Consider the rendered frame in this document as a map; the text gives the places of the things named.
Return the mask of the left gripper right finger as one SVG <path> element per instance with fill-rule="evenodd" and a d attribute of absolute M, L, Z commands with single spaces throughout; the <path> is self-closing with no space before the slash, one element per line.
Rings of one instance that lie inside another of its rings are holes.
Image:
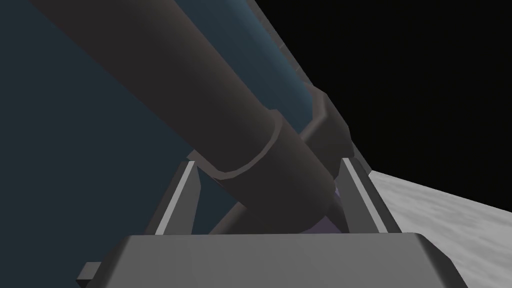
<path fill-rule="evenodd" d="M 343 158 L 337 190 L 349 233 L 401 233 L 380 193 L 356 158 Z"/>

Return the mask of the dark grey bar handle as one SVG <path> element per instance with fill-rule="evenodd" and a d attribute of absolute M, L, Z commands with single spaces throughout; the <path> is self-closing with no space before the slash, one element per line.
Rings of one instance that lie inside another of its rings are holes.
<path fill-rule="evenodd" d="M 30 0 L 193 148 L 236 205 L 213 234 L 349 227 L 331 173 L 264 107 L 175 0 Z"/>

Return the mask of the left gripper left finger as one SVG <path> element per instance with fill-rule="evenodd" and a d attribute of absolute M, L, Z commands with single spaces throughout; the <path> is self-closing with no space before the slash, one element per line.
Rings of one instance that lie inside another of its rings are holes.
<path fill-rule="evenodd" d="M 178 166 L 156 207 L 145 235 L 190 235 L 200 197 L 201 182 L 194 161 Z"/>

